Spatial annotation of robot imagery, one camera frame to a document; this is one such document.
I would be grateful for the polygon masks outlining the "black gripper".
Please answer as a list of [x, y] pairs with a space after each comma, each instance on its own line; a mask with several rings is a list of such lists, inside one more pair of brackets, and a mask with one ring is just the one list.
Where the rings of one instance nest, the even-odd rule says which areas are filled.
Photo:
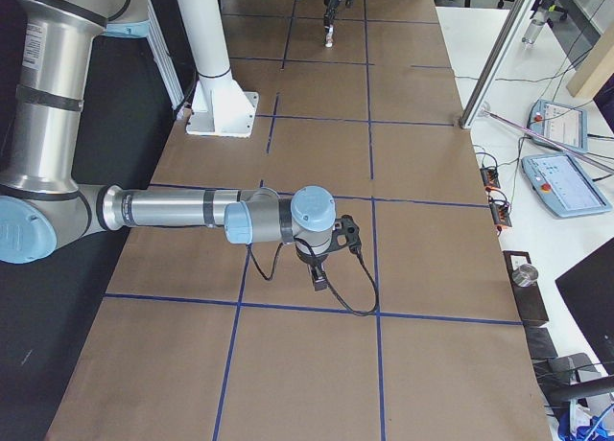
[[353, 6], [354, 0], [324, 0], [324, 5], [326, 7], [326, 11], [323, 16], [323, 23], [325, 29], [329, 29], [334, 26], [335, 21], [335, 10], [340, 6], [344, 5], [346, 8], [351, 8]]
[[312, 254], [306, 246], [301, 244], [297, 244], [295, 250], [298, 259], [311, 267], [314, 290], [327, 289], [328, 281], [324, 270], [324, 261], [327, 259], [328, 253]]

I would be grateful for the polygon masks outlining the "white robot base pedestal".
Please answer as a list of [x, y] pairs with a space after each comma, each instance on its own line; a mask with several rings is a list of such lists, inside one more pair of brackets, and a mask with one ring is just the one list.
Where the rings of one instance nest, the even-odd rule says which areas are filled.
[[177, 0], [198, 83], [186, 131], [247, 138], [259, 96], [233, 79], [218, 0]]

